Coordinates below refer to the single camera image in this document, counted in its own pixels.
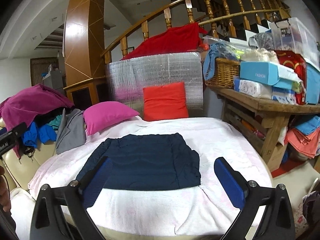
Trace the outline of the person's left hand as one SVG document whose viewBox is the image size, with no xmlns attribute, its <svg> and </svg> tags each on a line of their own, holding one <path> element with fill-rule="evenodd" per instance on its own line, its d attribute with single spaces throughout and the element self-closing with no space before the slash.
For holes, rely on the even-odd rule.
<svg viewBox="0 0 320 240">
<path fill-rule="evenodd" d="M 9 212 L 11 209 L 11 202 L 9 191 L 6 185 L 4 178 L 2 177 L 5 174 L 3 167 L 0 167 L 0 204 L 3 206 L 4 212 Z"/>
</svg>

